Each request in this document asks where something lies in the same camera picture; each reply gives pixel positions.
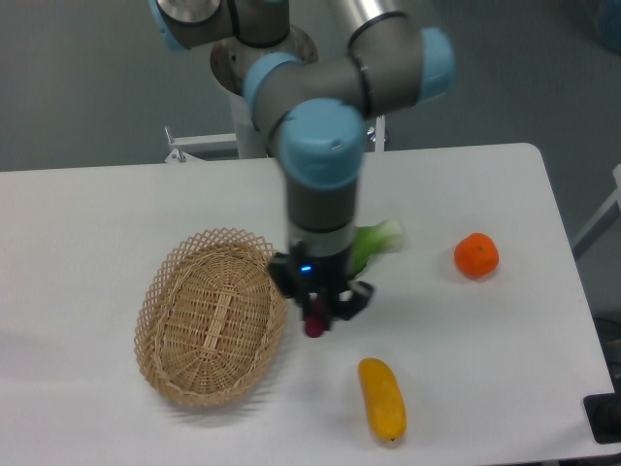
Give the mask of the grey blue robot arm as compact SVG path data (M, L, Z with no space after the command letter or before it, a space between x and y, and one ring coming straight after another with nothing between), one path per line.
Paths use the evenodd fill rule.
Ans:
M320 62L287 50L285 1L153 1L150 9L172 48L242 46L235 71L249 118L286 189L288 250L269 274L306 325L353 318L374 293L353 269L366 120L447 92L455 81L449 38L414 27L393 1L338 1L347 52Z

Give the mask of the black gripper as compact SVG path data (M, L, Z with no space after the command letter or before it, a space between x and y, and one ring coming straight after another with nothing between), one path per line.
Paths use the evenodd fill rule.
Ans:
M310 296L327 294L328 321L351 320L371 302L375 288L350 280L352 246L337 253L311 256L308 245L298 242L289 254L277 252L268 264L268 273L279 292L296 304Z

